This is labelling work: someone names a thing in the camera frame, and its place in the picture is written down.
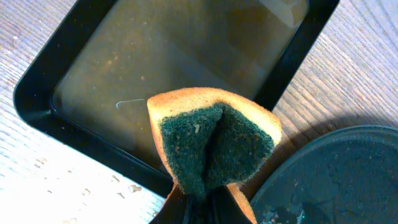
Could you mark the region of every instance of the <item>round plate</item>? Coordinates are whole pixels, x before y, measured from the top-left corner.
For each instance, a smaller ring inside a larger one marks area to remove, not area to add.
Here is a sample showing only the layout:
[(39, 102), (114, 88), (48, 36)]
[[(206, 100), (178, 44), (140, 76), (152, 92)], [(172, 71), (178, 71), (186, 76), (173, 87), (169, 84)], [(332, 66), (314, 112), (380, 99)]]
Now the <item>round plate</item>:
[(327, 134), (283, 163), (253, 198), (259, 223), (398, 223), (398, 130)]

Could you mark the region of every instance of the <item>rectangular tray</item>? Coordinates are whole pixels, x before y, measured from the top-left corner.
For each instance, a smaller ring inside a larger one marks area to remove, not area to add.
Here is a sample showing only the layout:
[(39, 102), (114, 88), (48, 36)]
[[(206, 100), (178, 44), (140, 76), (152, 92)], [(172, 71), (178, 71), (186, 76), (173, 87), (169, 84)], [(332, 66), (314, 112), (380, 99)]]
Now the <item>rectangular tray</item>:
[[(77, 0), (17, 84), (14, 104), (28, 125), (166, 197), (173, 186), (168, 175), (66, 120), (53, 107), (55, 87), (116, 2)], [(308, 14), (253, 98), (256, 103), (274, 108), (337, 4), (338, 0), (309, 1)]]

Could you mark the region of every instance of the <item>tabletop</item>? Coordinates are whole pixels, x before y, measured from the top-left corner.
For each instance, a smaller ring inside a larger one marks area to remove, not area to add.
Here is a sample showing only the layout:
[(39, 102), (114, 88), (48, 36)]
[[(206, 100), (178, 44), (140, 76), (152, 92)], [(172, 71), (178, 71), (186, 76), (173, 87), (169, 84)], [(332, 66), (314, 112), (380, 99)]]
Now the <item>tabletop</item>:
[[(0, 197), (8, 198), (0, 209), (9, 211), (2, 218), (147, 223), (163, 198), (30, 128), (12, 103), (16, 83), (74, 3), (0, 0)], [(341, 0), (273, 110), (282, 121), (281, 143), (242, 191), (251, 198), (248, 189), (330, 131), (360, 124), (398, 128), (397, 73), (398, 1)]]

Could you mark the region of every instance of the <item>sponge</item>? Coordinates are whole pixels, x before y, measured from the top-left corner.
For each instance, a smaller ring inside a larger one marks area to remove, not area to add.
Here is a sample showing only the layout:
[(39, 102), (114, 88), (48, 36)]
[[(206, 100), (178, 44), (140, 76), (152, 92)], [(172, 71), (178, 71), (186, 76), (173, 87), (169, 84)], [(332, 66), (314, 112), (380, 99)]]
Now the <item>sponge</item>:
[(250, 179), (270, 156), (281, 137), (279, 119), (215, 88), (175, 90), (150, 98), (147, 105), (157, 151), (180, 189), (206, 198), (211, 189), (227, 185), (255, 223), (234, 183)]

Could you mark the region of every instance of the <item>brown liquid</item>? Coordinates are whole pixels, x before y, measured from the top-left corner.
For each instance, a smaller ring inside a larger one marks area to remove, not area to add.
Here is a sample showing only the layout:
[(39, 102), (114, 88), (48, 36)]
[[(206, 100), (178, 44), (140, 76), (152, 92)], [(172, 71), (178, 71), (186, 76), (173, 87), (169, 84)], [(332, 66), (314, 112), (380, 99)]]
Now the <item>brown liquid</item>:
[(307, 10), (307, 0), (119, 0), (59, 83), (55, 107), (159, 169), (146, 100), (193, 86), (253, 98)]

